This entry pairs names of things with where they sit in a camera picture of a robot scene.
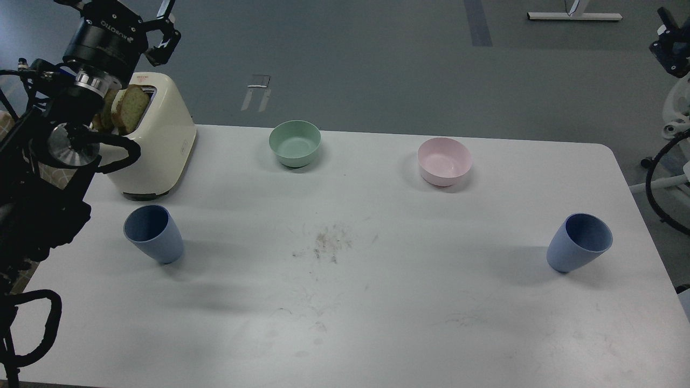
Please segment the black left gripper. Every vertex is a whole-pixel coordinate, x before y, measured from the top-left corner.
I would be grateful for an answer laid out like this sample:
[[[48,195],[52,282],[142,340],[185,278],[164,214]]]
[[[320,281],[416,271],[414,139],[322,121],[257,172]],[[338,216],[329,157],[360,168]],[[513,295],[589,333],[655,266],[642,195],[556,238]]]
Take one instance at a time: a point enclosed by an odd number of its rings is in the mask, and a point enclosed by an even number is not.
[[[129,81],[141,56],[152,66],[167,64],[182,39],[171,15],[175,0],[163,0],[152,20],[119,1],[59,1],[79,11],[80,24],[63,55],[77,71],[93,68]]]

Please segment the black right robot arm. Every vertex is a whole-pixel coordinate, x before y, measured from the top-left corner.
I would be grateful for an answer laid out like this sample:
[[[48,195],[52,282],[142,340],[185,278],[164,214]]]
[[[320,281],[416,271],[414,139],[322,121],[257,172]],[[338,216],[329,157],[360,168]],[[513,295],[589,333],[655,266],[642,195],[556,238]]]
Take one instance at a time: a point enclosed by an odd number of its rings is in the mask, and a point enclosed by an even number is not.
[[[662,25],[649,51],[666,73],[680,79],[689,72],[689,18],[679,25],[667,8],[660,7],[657,13]]]

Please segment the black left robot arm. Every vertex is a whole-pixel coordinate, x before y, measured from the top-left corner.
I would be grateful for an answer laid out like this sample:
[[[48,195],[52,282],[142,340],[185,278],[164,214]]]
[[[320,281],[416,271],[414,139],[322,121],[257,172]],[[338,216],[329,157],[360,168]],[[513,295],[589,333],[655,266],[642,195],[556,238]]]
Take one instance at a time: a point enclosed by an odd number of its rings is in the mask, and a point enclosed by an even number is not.
[[[63,303],[53,290],[15,293],[20,277],[53,248],[71,243],[91,218],[84,202],[94,175],[133,165],[140,145],[123,136],[91,129],[106,93],[128,86],[140,58],[168,63],[182,35],[171,19],[173,1],[143,20],[119,1],[62,1],[76,9],[80,24],[61,63],[20,58],[14,70],[27,105],[18,116],[5,95],[2,105],[14,125],[2,137],[2,366],[7,386],[19,386],[20,369],[49,352],[57,338]],[[11,326],[20,305],[50,304],[41,342],[15,352]]]

